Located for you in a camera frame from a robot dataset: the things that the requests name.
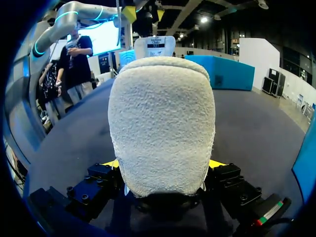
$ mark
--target gray carpet floor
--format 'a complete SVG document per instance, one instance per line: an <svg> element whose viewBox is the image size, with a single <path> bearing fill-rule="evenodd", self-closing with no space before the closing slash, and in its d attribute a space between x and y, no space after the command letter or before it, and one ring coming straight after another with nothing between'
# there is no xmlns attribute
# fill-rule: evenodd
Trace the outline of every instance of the gray carpet floor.
<svg viewBox="0 0 316 237"><path fill-rule="evenodd" d="M30 159L26 195L49 186L66 195L66 187L80 182L89 166L115 158L107 119L111 85L109 81L95 89L44 139ZM271 193L291 198L292 205L284 216L294 216L302 198L291 168L303 131L255 92L215 90L214 97L216 135L212 159L235 163L248 182L262 187L264 198ZM111 219L111 208L110 203L91 223L104 228ZM200 207L192 215L203 222ZM137 215L132 218L132 223L136 222Z"/></svg>

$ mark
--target robotic arm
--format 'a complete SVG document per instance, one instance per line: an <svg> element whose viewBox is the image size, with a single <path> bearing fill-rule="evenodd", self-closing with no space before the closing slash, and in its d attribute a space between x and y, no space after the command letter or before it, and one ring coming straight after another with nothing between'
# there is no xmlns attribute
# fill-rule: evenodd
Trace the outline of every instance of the robotic arm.
<svg viewBox="0 0 316 237"><path fill-rule="evenodd" d="M136 11L140 10L147 1L137 1ZM41 57L45 51L57 40L69 34L80 19L89 20L116 20L118 18L118 9L116 7L107 7L101 5L85 4L78 1L71 1L58 10L55 23L49 27L36 40L33 45L33 54L35 57Z"/></svg>

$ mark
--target monitor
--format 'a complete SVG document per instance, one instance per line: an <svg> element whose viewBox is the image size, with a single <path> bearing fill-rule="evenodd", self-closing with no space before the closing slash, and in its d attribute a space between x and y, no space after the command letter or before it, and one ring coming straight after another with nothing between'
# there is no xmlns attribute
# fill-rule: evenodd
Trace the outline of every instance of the monitor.
<svg viewBox="0 0 316 237"><path fill-rule="evenodd" d="M79 30L82 36L89 36L93 46L93 56L120 49L120 42L118 42L119 29L114 26L113 21L99 23L88 26Z"/></svg>

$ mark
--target textured fabric sleeve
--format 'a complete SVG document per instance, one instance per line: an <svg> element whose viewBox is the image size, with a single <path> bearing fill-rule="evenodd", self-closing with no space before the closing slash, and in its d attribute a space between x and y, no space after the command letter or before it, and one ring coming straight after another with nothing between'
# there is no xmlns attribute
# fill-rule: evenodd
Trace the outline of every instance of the textured fabric sleeve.
<svg viewBox="0 0 316 237"><path fill-rule="evenodd" d="M174 57L131 62L114 81L108 120L123 180L135 195L193 195L201 187L215 135L203 67Z"/></svg>

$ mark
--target blue wall panel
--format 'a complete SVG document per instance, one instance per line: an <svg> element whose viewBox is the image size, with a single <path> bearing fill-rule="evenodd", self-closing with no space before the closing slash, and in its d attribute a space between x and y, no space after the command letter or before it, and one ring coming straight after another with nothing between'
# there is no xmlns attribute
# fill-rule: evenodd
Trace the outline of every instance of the blue wall panel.
<svg viewBox="0 0 316 237"><path fill-rule="evenodd" d="M226 58L187 55L186 59L203 66L213 89L252 90L255 68Z"/></svg>
<svg viewBox="0 0 316 237"><path fill-rule="evenodd" d="M293 171L301 187L304 202L307 202L316 181L316 113L293 165Z"/></svg>

